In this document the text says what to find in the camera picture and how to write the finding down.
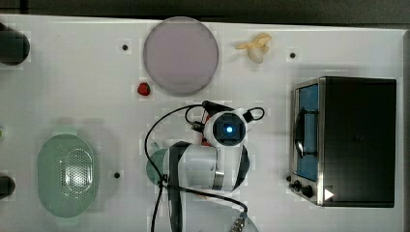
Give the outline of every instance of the pink circular plate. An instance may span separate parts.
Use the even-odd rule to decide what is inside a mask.
[[[211,82],[219,60],[217,41],[201,22],[171,17],[157,25],[144,45],[144,65],[164,90],[189,95]]]

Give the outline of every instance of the silver frame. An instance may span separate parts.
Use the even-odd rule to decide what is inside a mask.
[[[297,165],[298,165],[298,153],[294,146],[294,129],[296,118],[298,116],[297,108],[299,107],[299,91],[298,89],[308,87],[310,85],[317,84],[319,86],[319,115],[318,115],[318,130],[317,130],[317,137],[318,137],[318,163],[317,163],[317,181],[313,182],[309,179],[304,177],[298,176],[296,174]],[[293,154],[291,163],[292,163],[292,183],[295,181],[300,181],[302,186],[311,185],[313,189],[313,196],[311,198],[305,197],[300,191],[295,191],[291,189],[292,192],[296,193],[297,195],[303,197],[304,199],[316,204],[318,206],[322,206],[324,203],[324,188],[323,188],[323,171],[324,171],[324,135],[325,135],[325,93],[326,93],[326,77],[316,78],[310,81],[306,81],[300,84],[296,84],[293,88],[293,101],[292,101],[292,124],[291,124],[291,154]]]

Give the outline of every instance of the black device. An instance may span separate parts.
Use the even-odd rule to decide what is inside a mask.
[[[0,63],[18,65],[30,52],[30,43],[24,34],[0,23]]]
[[[324,76],[293,96],[292,191],[319,206],[392,208],[395,80]]]

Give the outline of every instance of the white table surface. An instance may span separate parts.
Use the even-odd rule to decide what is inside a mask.
[[[142,64],[145,38],[158,21],[33,15],[0,15],[0,21],[31,42],[26,62],[0,65],[0,127],[8,132],[0,140],[0,173],[16,182],[15,194],[0,201],[0,231],[148,231],[158,190],[145,174],[143,138],[164,113],[203,100],[267,111],[249,133],[248,177],[228,194],[248,204],[259,231],[402,231],[403,31],[205,23],[218,41],[220,64],[209,86],[180,98],[156,87]],[[264,63],[256,65],[234,45],[259,32],[273,39]],[[296,59],[288,58],[290,52]],[[322,75],[396,78],[394,208],[318,208],[287,189],[291,89]],[[142,80],[153,87],[147,99],[135,92]],[[96,148],[101,167],[97,198],[75,227],[59,226],[37,193],[37,155],[66,125]],[[198,136],[179,114],[152,138],[166,146]],[[118,180],[116,171],[122,173]],[[169,231],[165,199],[157,231]]]

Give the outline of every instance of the mesh lid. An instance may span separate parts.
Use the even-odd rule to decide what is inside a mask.
[[[86,142],[72,134],[59,134],[42,147],[38,158],[39,197],[44,207],[62,218],[84,212],[97,187],[93,153]]]

